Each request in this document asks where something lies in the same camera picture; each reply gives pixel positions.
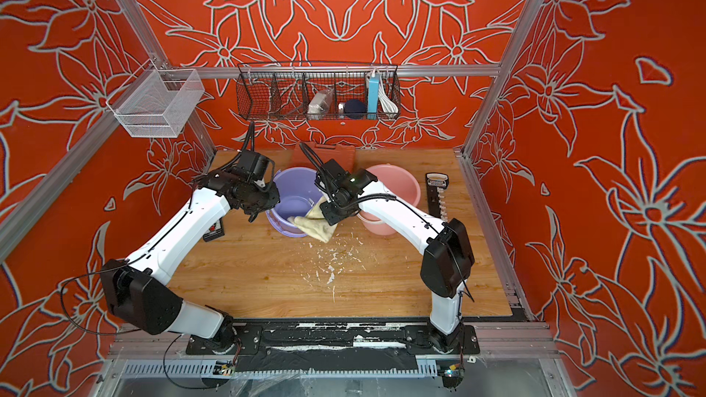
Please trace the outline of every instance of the red wall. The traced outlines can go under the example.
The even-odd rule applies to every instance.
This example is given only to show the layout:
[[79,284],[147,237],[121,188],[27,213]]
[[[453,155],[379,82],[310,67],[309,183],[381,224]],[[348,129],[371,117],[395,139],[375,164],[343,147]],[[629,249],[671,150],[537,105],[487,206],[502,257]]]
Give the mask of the red wall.
[[[525,0],[138,0],[172,65],[338,60],[396,64],[499,62]],[[273,145],[315,139],[359,147],[451,147],[490,78],[412,79],[393,121],[258,122]],[[216,145],[237,146],[246,123],[235,86],[207,84],[200,115]]]
[[0,222],[147,59],[114,0],[0,0]]
[[[114,0],[0,0],[0,222],[141,72],[146,55]],[[85,395],[111,338],[70,325],[64,280],[142,245],[183,205],[206,164],[177,140],[108,139],[0,271],[0,396]],[[69,313],[115,331],[97,278],[71,284]]]
[[473,150],[582,396],[706,393],[703,0],[545,0]]
[[[2,264],[0,396],[86,395],[113,338],[61,311],[58,287],[144,244],[189,196],[205,154],[179,139],[136,139],[119,128]],[[98,276],[69,284],[71,317],[114,332]]]

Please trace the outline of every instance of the purple bucket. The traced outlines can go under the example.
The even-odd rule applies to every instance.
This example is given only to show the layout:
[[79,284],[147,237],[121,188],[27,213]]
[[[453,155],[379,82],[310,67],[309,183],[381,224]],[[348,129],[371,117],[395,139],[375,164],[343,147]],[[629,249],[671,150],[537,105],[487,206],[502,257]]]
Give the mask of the purple bucket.
[[305,216],[321,198],[321,190],[314,184],[315,177],[316,171],[305,167],[288,168],[275,175],[273,181],[279,190],[279,203],[265,214],[270,224],[284,236],[306,236],[287,218]]

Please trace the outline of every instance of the cloth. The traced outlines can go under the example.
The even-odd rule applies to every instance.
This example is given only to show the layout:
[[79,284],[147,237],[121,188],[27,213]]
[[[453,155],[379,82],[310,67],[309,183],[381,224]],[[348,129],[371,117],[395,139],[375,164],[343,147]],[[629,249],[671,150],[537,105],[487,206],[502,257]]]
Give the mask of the cloth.
[[328,225],[321,213],[321,203],[326,201],[326,197],[321,197],[306,216],[296,216],[287,218],[287,221],[299,227],[299,230],[311,237],[315,237],[323,243],[328,243],[336,231],[336,225]]

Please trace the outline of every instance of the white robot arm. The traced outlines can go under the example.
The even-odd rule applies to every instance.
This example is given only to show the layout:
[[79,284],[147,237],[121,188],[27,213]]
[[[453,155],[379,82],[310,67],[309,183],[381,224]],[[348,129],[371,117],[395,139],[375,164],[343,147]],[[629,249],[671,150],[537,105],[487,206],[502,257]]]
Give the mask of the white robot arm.
[[[216,353],[231,349],[231,316],[185,301],[166,285],[201,236],[231,208],[242,208],[254,220],[257,213],[279,202],[277,187],[262,183],[268,162],[254,151],[243,150],[239,159],[202,178],[189,202],[142,247],[123,261],[108,261],[101,273],[108,310],[150,334],[188,333],[203,339]],[[329,198],[322,204],[329,223],[366,211],[414,245],[423,257],[421,278],[432,291],[431,324],[440,339],[455,337],[461,291],[474,262],[463,225],[429,216],[396,198],[370,172],[350,175],[333,160],[317,172],[317,183]]]

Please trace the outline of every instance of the pink bucket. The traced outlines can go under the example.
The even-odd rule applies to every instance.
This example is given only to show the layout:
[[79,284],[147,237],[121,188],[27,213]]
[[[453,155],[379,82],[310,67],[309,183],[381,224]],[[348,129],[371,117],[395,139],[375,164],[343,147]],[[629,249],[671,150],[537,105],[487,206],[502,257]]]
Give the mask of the pink bucket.
[[[419,182],[411,173],[401,167],[392,164],[378,164],[367,169],[368,172],[378,177],[378,180],[390,190],[394,187],[393,193],[399,198],[404,199],[412,206],[416,207],[421,198],[421,189]],[[358,213],[358,218],[372,233],[376,235],[393,235],[395,229],[390,225],[385,224],[377,216],[370,215],[364,211]]]

